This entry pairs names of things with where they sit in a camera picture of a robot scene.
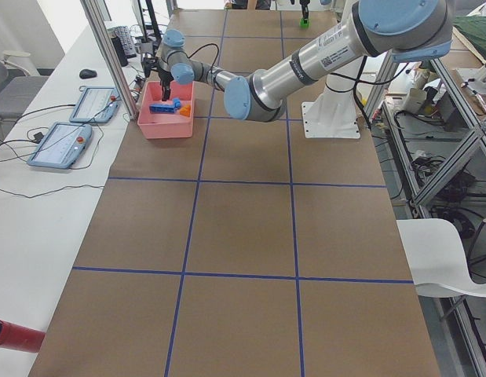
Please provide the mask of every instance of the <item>blue-framed tablet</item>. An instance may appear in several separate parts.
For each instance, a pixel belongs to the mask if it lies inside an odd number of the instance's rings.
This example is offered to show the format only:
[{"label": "blue-framed tablet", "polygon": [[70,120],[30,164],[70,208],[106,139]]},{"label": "blue-framed tablet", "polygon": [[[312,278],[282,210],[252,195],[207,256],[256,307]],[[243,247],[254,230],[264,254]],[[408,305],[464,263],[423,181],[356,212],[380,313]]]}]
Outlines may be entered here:
[{"label": "blue-framed tablet", "polygon": [[69,168],[93,134],[90,124],[54,123],[27,161],[32,167]]},{"label": "blue-framed tablet", "polygon": [[116,88],[110,86],[87,86],[80,95],[70,115],[72,123],[106,123],[115,114],[119,102]]}]

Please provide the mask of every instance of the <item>person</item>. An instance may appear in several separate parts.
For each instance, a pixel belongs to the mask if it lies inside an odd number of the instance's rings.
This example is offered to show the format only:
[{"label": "person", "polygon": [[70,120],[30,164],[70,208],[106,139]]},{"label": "person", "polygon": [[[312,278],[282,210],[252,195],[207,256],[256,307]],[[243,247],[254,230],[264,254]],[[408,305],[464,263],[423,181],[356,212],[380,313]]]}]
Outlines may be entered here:
[{"label": "person", "polygon": [[230,0],[232,9],[271,9],[271,0]]}]

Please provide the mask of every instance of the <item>computer mouse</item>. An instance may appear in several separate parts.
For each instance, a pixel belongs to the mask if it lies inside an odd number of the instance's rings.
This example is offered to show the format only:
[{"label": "computer mouse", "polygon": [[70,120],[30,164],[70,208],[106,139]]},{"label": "computer mouse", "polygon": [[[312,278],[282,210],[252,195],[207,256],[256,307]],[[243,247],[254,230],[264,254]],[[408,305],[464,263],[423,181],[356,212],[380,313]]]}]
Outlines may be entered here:
[{"label": "computer mouse", "polygon": [[82,69],[79,73],[79,77],[81,79],[92,79],[93,77],[96,76],[97,76],[96,71],[93,71],[92,69]]}]

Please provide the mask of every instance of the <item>red cylinder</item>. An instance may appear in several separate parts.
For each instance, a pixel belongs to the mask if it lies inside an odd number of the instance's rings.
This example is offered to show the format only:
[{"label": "red cylinder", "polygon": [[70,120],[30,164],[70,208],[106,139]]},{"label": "red cylinder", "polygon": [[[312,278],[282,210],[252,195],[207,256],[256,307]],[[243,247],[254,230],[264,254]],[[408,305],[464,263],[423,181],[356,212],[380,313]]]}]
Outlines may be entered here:
[{"label": "red cylinder", "polygon": [[38,352],[46,334],[0,320],[0,347],[25,352]]}]

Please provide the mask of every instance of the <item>desk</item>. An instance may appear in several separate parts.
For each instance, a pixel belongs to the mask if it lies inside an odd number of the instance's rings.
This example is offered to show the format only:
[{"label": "desk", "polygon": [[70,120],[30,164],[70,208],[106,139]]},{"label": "desk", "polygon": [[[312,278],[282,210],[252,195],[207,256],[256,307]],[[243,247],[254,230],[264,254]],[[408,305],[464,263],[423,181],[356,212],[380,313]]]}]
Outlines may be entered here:
[{"label": "desk", "polygon": [[[311,21],[180,11],[171,27],[249,72],[334,24]],[[371,135],[304,137],[300,103],[322,91],[260,124],[197,86],[185,140],[130,123],[30,376],[438,376]]]},{"label": "desk", "polygon": [[[138,60],[132,64],[140,67]],[[82,68],[95,69],[97,78],[81,80],[79,71]],[[123,70],[131,82],[136,72],[131,67]],[[56,104],[74,104],[80,96],[81,85],[113,85],[89,28],[81,34],[26,112]],[[32,128],[67,121],[72,109],[29,116],[13,128],[8,139],[24,139]],[[15,159],[0,163],[0,188],[34,195],[65,185],[104,185],[126,130],[125,112],[121,106],[111,122],[102,126],[104,138],[90,168],[54,172],[34,169]],[[100,135],[98,129],[94,130],[94,135],[77,166],[89,163]],[[11,145],[20,154],[33,151],[25,143]],[[11,157],[13,154],[6,146],[0,148],[0,160]],[[43,331],[47,329],[100,194],[100,189],[77,188],[37,199],[23,199],[0,192],[0,319]],[[35,354],[0,349],[0,376],[26,376],[35,357]]]}]

